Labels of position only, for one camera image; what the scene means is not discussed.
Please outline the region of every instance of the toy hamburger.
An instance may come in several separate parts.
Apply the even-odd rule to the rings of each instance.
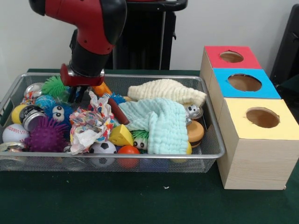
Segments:
[[[197,147],[204,137],[204,127],[199,122],[192,120],[191,124],[187,126],[187,131],[188,141],[190,142],[192,148]]]

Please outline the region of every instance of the crumpled paper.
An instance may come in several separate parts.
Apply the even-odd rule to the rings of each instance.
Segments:
[[[99,98],[89,91],[90,105],[93,111],[78,108],[71,116],[71,153],[72,155],[85,153],[93,143],[107,141],[114,127],[114,115],[108,98]]]

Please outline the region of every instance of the metal mesh basket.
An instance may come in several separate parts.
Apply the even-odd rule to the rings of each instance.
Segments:
[[[56,73],[27,73],[19,76],[0,104],[0,135],[12,124],[11,111],[22,101],[26,88],[38,82],[45,82]],[[132,85],[141,85],[148,81],[171,78],[186,87],[208,94],[205,83],[194,76],[150,76],[150,75],[109,75],[105,83],[117,94],[127,95]],[[87,107],[90,97],[86,93],[81,107]],[[217,158],[225,153],[225,146],[213,111],[210,97],[203,106],[204,116],[201,123],[205,135],[201,144],[192,150],[192,155],[160,154],[80,154],[67,153],[16,153],[0,152],[0,170],[20,171],[111,171],[111,172],[183,172],[206,173]]]

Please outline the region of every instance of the toy with eyes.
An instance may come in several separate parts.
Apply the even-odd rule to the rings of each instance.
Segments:
[[[70,115],[73,113],[73,110],[70,106],[54,105],[47,107],[45,113],[49,118],[53,118],[56,122],[66,124],[71,128]]]
[[[185,107],[186,111],[186,125],[190,125],[193,119],[199,119],[203,115],[203,110],[201,107],[196,105],[190,105]]]
[[[140,150],[148,150],[149,132],[147,131],[132,131],[134,139],[133,145]]]

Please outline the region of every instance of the wooden box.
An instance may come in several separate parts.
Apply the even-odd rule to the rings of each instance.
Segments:
[[[245,46],[205,46],[202,56],[200,77],[209,90],[213,69],[261,69],[249,47]]]
[[[284,100],[224,98],[219,126],[225,189],[284,189],[299,158],[299,126]]]
[[[209,94],[219,121],[223,98],[281,99],[262,69],[213,69]]]

